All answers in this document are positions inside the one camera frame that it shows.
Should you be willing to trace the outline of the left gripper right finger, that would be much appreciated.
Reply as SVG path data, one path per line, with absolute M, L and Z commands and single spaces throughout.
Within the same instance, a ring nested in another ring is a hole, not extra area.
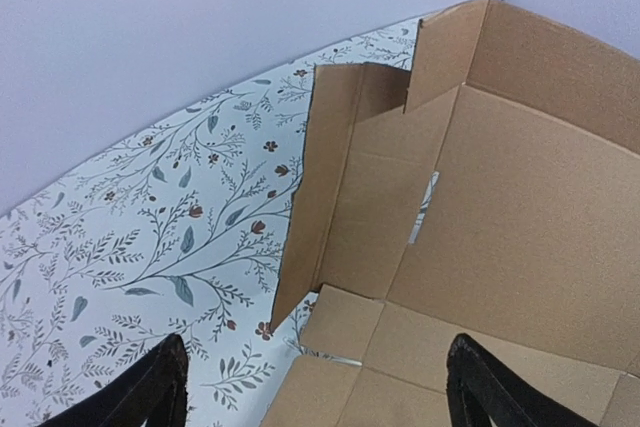
M 593 424 L 536 390 L 466 333 L 452 341 L 446 367 L 447 405 L 454 427 Z

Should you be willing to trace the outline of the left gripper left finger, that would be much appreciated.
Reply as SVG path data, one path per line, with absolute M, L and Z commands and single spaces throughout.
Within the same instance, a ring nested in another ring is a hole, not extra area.
M 184 426 L 187 378 L 184 342 L 170 334 L 107 386 L 42 426 Z

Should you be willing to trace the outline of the brown cardboard box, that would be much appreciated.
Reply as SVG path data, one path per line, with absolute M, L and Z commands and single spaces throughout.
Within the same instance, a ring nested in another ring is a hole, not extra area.
M 307 353 L 267 426 L 452 426 L 466 333 L 591 426 L 639 422 L 639 63 L 496 0 L 412 67 L 320 65 L 272 309 Z

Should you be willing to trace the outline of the floral patterned table mat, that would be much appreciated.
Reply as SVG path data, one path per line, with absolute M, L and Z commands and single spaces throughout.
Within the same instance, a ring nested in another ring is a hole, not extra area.
M 1 422 L 37 426 L 167 335 L 187 422 L 256 426 L 315 305 L 269 327 L 321 64 L 409 69 L 417 23 L 357 35 L 220 90 L 115 144 L 1 220 Z

